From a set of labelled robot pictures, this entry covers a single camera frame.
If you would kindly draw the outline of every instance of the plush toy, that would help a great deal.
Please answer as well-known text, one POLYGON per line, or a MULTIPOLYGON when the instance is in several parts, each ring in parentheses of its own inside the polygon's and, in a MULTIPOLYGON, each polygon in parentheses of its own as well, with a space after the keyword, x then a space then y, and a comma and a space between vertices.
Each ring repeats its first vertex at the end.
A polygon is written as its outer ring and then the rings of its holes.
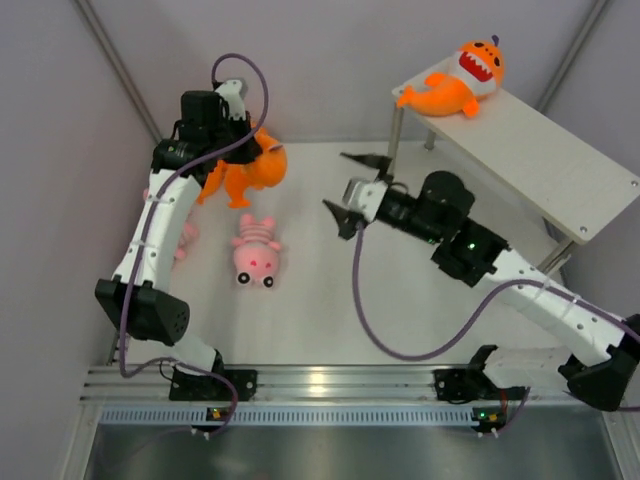
POLYGON ((271 188, 282 181, 287 173, 287 154, 284 147, 269 136, 264 128, 256 132, 255 139, 262 148, 262 155, 247 165, 227 164, 224 160, 218 160, 216 168, 207 176, 204 188, 200 192, 199 204, 203 204, 204 199, 213 195, 224 182, 224 188, 231 198, 229 207, 246 208, 251 206, 251 202, 244 198, 245 190, 250 187, 256 190, 271 188))
POLYGON ((278 252, 282 249, 280 243, 273 241, 275 229, 273 217, 262 222, 248 213, 240 217, 240 236, 231 241, 235 247, 236 280, 240 285, 273 287, 280 266, 278 252))
POLYGON ((442 117, 464 112, 474 117, 478 101, 498 90, 504 76, 504 60, 498 37, 469 42, 458 49, 449 61, 446 73, 434 72, 424 83, 430 90, 417 92, 407 86, 398 98, 398 108, 409 105, 421 115, 442 117))
MULTIPOLYGON (((149 189, 145 188, 142 193, 142 198, 146 199, 149 196, 149 189)), ((196 227, 193 223, 191 223, 191 214, 187 216, 187 221, 182 227, 182 233, 180 234, 180 240, 178 240, 178 248, 173 253, 173 258, 176 260, 184 260, 187 258, 187 250, 186 247, 188 244, 192 243, 196 238, 200 236, 200 231, 198 227, 196 227)))

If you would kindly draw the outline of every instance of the pink pig plush toy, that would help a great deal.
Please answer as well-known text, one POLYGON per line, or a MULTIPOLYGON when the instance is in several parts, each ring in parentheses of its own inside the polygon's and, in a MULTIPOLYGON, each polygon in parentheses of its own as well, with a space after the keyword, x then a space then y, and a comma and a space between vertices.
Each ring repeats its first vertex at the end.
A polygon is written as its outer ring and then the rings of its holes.
POLYGON ((231 241, 235 247, 233 263, 236 266, 236 280, 240 285, 273 287, 280 266, 278 252, 282 249, 280 243, 273 241, 275 229, 273 217, 267 217, 262 222, 257 222, 248 213, 240 217, 240 236, 231 241))
MULTIPOLYGON (((149 189, 145 188, 144 192, 142 193, 142 198, 146 199, 148 195, 149 195, 149 189)), ((187 221, 185 222, 184 227, 182 228, 182 233, 180 234, 180 240, 178 240, 178 248, 176 248, 176 251, 173 254, 173 258, 175 258, 176 260, 184 260, 185 258, 187 258, 186 246, 189 243, 193 242, 200 235, 198 227, 196 227, 193 223, 189 221, 190 218, 191 218, 191 212, 189 212, 189 215, 187 216, 187 221)))

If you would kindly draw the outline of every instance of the shelf leg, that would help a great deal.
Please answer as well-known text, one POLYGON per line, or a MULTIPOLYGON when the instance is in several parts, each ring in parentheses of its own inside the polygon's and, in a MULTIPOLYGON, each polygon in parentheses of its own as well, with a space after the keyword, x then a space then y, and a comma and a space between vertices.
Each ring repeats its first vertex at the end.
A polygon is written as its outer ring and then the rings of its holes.
POLYGON ((547 257, 538 265, 538 270, 542 273, 550 274, 564 265, 571 254, 578 247, 578 244, 569 238, 565 238, 547 257))
POLYGON ((424 148, 431 151, 436 146, 436 132, 429 129, 427 132, 427 141, 424 142, 424 148))
POLYGON ((391 138, 389 139, 389 149, 387 156, 391 158, 391 165, 388 172, 393 175, 396 167, 396 155, 398 155, 398 145, 400 144, 400 133, 402 132, 402 119, 404 109, 393 107, 393 119, 391 120, 391 138))

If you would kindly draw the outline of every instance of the wall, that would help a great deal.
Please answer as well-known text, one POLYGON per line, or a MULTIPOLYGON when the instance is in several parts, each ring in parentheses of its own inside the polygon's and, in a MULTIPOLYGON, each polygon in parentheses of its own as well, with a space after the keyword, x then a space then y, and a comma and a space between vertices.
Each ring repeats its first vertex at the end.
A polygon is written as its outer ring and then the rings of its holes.
MULTIPOLYGON (((640 2, 611 3, 548 114, 640 174, 640 2)), ((639 238, 640 201, 636 201, 567 264, 570 286, 586 299, 620 315, 640 313, 639 238)), ((638 375, 630 392, 630 401, 639 404, 638 375)))
MULTIPOLYGON (((93 0, 165 134, 179 95, 209 88, 213 61, 244 53, 272 93, 267 125, 285 140, 389 136, 391 89, 474 38, 501 37, 505 87, 524 101, 542 93, 586 14, 582 0, 93 0)), ((238 62, 221 69, 251 82, 238 62)), ((408 120, 406 137, 424 129, 408 120)))
POLYGON ((151 143, 71 2, 3 2, 0 63, 0 478, 47 479, 113 335, 93 287, 133 230, 151 143))

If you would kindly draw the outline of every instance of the white table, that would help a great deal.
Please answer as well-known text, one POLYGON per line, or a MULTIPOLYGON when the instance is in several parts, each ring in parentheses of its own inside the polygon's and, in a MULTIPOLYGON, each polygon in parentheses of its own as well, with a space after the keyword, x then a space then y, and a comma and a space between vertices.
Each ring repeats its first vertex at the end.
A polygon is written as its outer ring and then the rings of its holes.
MULTIPOLYGON (((447 62, 393 89, 394 98, 408 85, 426 90, 424 79, 446 71, 447 62)), ((504 89, 482 101, 473 119, 463 114, 426 117, 405 108, 429 129, 427 149, 434 148, 436 135, 456 145, 466 161, 480 166, 566 235, 541 270, 558 268, 575 246, 591 240, 640 195, 636 175, 504 89)), ((388 149, 392 158, 403 111, 394 108, 388 149)))
MULTIPOLYGON (((384 152, 387 144, 286 145, 289 172, 274 189, 255 192, 256 216, 273 215, 286 246, 277 287, 245 290, 234 282, 230 240, 243 211, 226 206, 221 191, 196 207, 201 238, 173 272, 171 294, 191 307, 190 329, 219 349, 229 364, 380 365, 398 364, 371 344, 356 317, 351 295, 355 239, 338 238, 322 199, 339 202, 349 178, 375 172, 339 157, 384 152)), ((496 193, 443 145, 426 162, 421 143, 400 147, 396 179, 415 195, 436 169, 458 174, 476 196, 471 217, 508 239, 531 262, 555 242, 535 212, 517 205, 509 192, 496 193)), ((478 292, 452 280, 430 257, 434 247, 382 224, 367 229, 361 272, 364 307, 379 336, 407 353, 433 350, 449 340, 481 301, 478 292)), ((466 363, 483 344, 505 347, 557 346, 555 338, 510 307, 495 304, 465 339, 436 360, 466 363)), ((160 352, 150 342, 132 341, 128 362, 160 352)))

